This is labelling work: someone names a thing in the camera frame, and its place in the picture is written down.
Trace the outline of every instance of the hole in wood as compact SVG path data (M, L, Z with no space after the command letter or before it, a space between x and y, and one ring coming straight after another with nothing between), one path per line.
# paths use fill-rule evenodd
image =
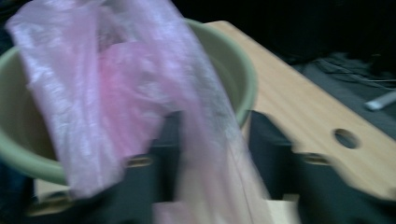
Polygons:
M42 203L30 205L26 211L28 217L38 217L61 213L73 206L73 202L66 195L49 197Z
M339 144L347 148L357 148L359 146L359 140L352 132L345 129L336 129L333 132L335 139Z

